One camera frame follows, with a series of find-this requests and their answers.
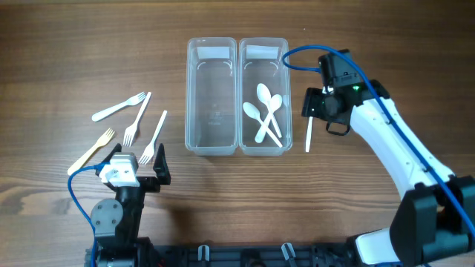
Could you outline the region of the yellow plastic fork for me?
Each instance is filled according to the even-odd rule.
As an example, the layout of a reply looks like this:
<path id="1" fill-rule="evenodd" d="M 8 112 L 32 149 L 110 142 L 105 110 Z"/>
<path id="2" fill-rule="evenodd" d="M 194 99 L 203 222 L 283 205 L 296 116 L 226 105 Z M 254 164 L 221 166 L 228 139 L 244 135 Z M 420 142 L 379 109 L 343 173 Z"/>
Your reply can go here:
<path id="1" fill-rule="evenodd" d="M 106 146 L 114 137 L 115 131 L 109 128 L 98 140 L 80 157 L 71 167 L 69 167 L 67 174 L 71 175 L 75 171 L 79 170 L 101 147 Z"/>

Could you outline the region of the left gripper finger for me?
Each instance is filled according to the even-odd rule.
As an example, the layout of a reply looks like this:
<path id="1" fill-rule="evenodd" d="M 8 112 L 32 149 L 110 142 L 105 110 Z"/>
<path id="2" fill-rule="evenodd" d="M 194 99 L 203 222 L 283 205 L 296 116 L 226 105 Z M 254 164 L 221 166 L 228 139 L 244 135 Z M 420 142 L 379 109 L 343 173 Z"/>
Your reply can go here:
<path id="1" fill-rule="evenodd" d="M 112 149 L 112 151 L 109 153 L 109 155 L 107 155 L 106 158 L 104 158 L 104 160 L 101 161 L 100 164 L 98 164 L 98 167 L 97 167 L 96 169 L 97 169 L 98 171 L 101 171 L 101 170 L 103 169 L 103 167 L 104 167 L 105 165 L 107 165 L 107 164 L 110 162 L 112 156 L 113 156 L 115 153 L 119 153 L 119 152 L 121 152 L 121 151 L 122 151 L 122 145 L 119 144 L 119 143 L 117 143 L 117 144 L 114 146 L 114 148 Z"/>
<path id="2" fill-rule="evenodd" d="M 156 174 L 158 183 L 161 185 L 171 184 L 171 175 L 166 162 L 165 148 L 163 143 L 160 143 L 157 155 L 155 157 L 153 170 Z"/>

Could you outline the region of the thick white plastic fork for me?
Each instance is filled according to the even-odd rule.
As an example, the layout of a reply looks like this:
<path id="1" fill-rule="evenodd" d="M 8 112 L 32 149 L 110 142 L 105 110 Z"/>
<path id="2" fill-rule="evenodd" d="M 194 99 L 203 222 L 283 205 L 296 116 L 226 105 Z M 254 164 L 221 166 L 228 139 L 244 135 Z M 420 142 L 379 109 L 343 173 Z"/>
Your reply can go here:
<path id="1" fill-rule="evenodd" d="M 93 122 L 98 122 L 111 114 L 126 108 L 128 106 L 135 106 L 141 103 L 146 97 L 146 94 L 144 92 L 138 93 L 135 96 L 130 97 L 129 99 L 125 100 L 124 102 L 121 102 L 117 105 L 114 105 L 112 107 L 106 108 L 105 110 L 99 111 L 91 116 L 91 120 Z"/>

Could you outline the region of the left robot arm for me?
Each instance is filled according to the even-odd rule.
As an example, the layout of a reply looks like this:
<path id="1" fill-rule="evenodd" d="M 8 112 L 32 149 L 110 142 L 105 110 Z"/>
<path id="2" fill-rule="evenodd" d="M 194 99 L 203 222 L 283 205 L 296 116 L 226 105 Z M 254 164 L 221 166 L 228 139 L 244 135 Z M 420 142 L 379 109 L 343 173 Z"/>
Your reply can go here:
<path id="1" fill-rule="evenodd" d="M 85 253 L 85 266 L 165 266 L 166 261 L 148 237 L 139 237 L 145 195 L 158 193 L 171 183 L 164 145 L 160 144 L 153 164 L 154 176 L 137 176 L 133 153 L 123 153 L 120 144 L 95 170 L 101 182 L 114 193 L 91 210 L 94 244 Z"/>

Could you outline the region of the thick white plastic spoon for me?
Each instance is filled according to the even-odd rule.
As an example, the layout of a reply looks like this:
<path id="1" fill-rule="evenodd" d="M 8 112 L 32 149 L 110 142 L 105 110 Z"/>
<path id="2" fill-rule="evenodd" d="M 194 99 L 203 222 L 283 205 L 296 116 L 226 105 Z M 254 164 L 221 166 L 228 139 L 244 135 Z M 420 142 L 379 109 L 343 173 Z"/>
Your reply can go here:
<path id="1" fill-rule="evenodd" d="M 274 96 L 272 96 L 270 100 L 271 112 L 274 113 L 276 110 L 278 110 L 281 107 L 281 105 L 282 105 L 281 95 L 275 94 Z M 263 121 L 266 125 L 269 125 L 269 123 L 272 121 L 272 113 L 268 113 L 265 120 Z M 263 129 L 263 127 L 260 127 L 258 132 L 255 135 L 256 143 L 262 143 L 265 136 L 266 136 L 266 131 Z"/>

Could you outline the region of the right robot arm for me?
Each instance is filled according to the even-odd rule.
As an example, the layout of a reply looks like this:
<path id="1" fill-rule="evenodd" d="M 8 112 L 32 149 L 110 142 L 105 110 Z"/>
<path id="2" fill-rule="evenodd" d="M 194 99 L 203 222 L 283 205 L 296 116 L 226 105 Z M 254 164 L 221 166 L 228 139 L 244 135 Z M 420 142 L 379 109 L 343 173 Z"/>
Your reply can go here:
<path id="1" fill-rule="evenodd" d="M 302 116 L 359 134 L 393 179 L 401 202 L 389 227 L 348 239 L 348 263 L 419 266 L 474 250 L 474 178 L 457 177 L 416 137 L 376 80 L 332 91 L 308 88 Z"/>

